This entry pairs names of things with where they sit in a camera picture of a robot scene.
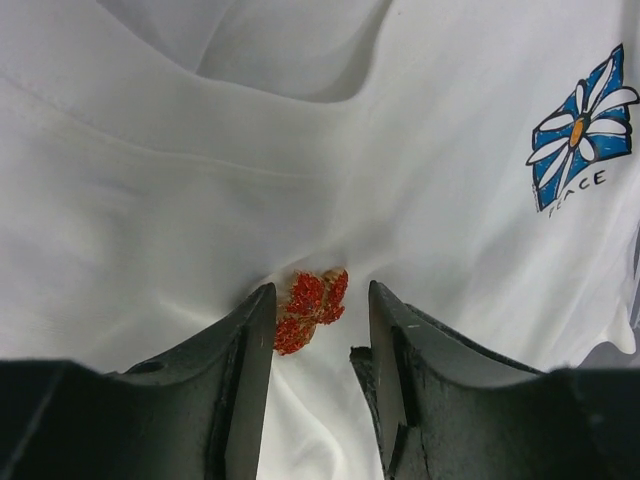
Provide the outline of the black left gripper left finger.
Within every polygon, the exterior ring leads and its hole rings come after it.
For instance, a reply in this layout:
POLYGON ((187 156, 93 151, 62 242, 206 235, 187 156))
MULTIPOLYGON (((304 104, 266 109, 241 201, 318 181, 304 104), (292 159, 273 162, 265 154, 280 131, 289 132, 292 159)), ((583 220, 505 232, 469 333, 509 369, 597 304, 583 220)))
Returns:
POLYGON ((253 479, 276 290, 123 373, 69 360, 1 364, 5 479, 253 479))

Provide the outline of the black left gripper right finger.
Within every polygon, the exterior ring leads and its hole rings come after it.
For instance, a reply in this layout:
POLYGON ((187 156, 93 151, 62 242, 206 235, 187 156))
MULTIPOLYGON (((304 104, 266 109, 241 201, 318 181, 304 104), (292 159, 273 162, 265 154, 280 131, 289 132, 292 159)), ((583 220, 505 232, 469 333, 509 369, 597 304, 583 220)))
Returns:
POLYGON ((497 354, 380 282, 370 343, 349 356, 387 479, 635 479, 639 373, 542 372, 497 354))

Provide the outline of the red glitter brooch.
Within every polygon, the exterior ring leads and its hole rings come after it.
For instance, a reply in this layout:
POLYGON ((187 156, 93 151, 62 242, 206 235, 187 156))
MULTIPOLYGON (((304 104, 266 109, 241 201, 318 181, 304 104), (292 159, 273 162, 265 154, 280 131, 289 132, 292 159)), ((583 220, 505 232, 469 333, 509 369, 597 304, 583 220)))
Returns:
POLYGON ((308 345, 318 325, 330 325, 345 312, 349 274, 344 267, 323 273, 295 270, 277 293, 273 349, 281 356, 308 345))

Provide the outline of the white t-shirt with flower print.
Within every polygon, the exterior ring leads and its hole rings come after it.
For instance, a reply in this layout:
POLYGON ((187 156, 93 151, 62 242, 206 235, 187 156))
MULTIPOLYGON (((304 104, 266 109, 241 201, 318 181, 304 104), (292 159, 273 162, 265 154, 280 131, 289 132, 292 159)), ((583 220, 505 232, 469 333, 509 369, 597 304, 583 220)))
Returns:
POLYGON ((258 475, 378 479, 386 284, 539 370, 636 350, 635 1, 5 1, 1 354, 124 369, 344 267, 258 475))

